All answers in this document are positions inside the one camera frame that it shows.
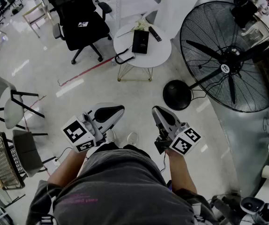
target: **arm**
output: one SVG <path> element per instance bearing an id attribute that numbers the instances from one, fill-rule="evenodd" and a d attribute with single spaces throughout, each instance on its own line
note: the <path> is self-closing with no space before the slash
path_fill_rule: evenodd
<path id="1" fill-rule="evenodd" d="M 49 177 L 48 182 L 59 185 L 62 188 L 65 187 L 68 183 L 77 177 L 87 152 L 88 150 L 80 153 L 71 150 L 65 160 Z"/>
<path id="2" fill-rule="evenodd" d="M 166 153 L 169 156 L 170 172 L 172 180 L 173 192 L 182 188 L 197 193 L 196 187 L 191 179 L 185 158 L 172 149 L 167 149 Z"/>

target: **person's right arm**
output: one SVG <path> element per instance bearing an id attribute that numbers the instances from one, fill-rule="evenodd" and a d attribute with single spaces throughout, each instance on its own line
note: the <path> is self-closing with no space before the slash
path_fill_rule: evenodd
<path id="1" fill-rule="evenodd" d="M 175 192 L 184 188 L 197 193 L 197 189 L 187 169 L 185 158 L 172 149 L 167 149 L 166 153 L 170 161 L 172 191 Z"/>

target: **polished floor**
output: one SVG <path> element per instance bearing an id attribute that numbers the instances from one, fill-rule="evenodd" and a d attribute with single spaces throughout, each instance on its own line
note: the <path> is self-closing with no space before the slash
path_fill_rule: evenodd
<path id="1" fill-rule="evenodd" d="M 154 145 L 158 129 L 151 109 L 155 105 L 166 107 L 162 92 L 168 81 L 183 79 L 187 83 L 193 82 L 178 49 L 172 45 L 169 59 L 154 69 L 152 82 L 118 82 L 119 67 L 113 66 L 110 61 L 115 55 L 113 42 L 104 38 L 96 42 L 95 46 L 102 53 L 104 61 L 109 61 L 84 73 L 99 64 L 93 50 L 86 47 L 76 59 L 77 63 L 71 65 L 75 51 L 69 51 L 64 41 L 53 38 L 49 21 L 39 22 L 40 29 L 34 26 L 41 37 L 37 38 L 22 18 L 23 13 L 35 6 L 34 1 L 23 0 L 23 3 L 23 10 L 14 16 L 7 12 L 4 25 L 0 26 L 7 33 L 3 38 L 0 35 L 0 76 L 14 84 L 18 91 L 39 94 L 39 101 L 37 97 L 25 97 L 23 100 L 26 105 L 33 105 L 33 109 L 43 113 L 45 119 L 26 112 L 20 124 L 27 126 L 31 132 L 48 133 L 46 137 L 35 139 L 42 160 L 59 156 L 69 146 L 60 128 L 72 116 L 89 111 L 96 103 L 115 102 L 124 105 L 126 109 L 122 119 L 113 128 L 118 144 L 126 144 L 127 135 L 137 132 L 138 147 L 149 153 L 159 169 L 162 169 L 164 155 L 159 155 Z M 55 21 L 59 20 L 55 12 L 52 15 Z M 143 71 L 135 68 L 128 75 L 146 76 Z M 204 93 L 197 91 L 195 96 L 203 97 Z M 4 104 L 8 98 L 9 94 L 5 94 L 0 104 Z M 213 195 L 238 189 L 228 142 L 209 99 L 196 99 L 187 109 L 175 113 L 181 121 L 188 122 L 202 135 L 202 140 L 186 155 L 198 192 L 210 199 Z M 7 130 L 2 122 L 0 132 L 5 132 L 11 139 L 12 131 Z M 60 161 L 63 161 L 67 153 L 64 153 Z M 168 181 L 170 172 L 167 157 L 165 164 L 167 168 L 163 177 Z M 7 208 L 15 224 L 25 223 L 38 181 L 48 179 L 56 168 L 52 162 L 46 164 L 46 167 L 48 173 L 42 172 L 27 178 L 23 190 L 11 192 L 12 196 L 15 193 L 26 194 L 23 199 Z"/>

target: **fan logo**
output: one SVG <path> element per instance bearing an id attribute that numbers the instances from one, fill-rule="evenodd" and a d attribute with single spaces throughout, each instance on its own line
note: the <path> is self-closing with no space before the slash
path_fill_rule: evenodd
<path id="1" fill-rule="evenodd" d="M 221 65 L 221 70 L 226 74 L 230 72 L 229 66 L 227 66 L 226 64 Z"/>

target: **pedestal fan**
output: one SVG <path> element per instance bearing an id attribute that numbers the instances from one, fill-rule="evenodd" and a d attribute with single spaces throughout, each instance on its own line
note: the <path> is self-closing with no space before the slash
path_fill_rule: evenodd
<path id="1" fill-rule="evenodd" d="M 269 29 L 256 16 L 242 30 L 231 13 L 235 5 L 208 2 L 195 7 L 180 30 L 181 53 L 196 83 L 173 80 L 166 84 L 164 101 L 183 110 L 200 86 L 212 99 L 238 112 L 257 112 L 269 106 L 262 74 L 252 61 L 269 46 Z"/>

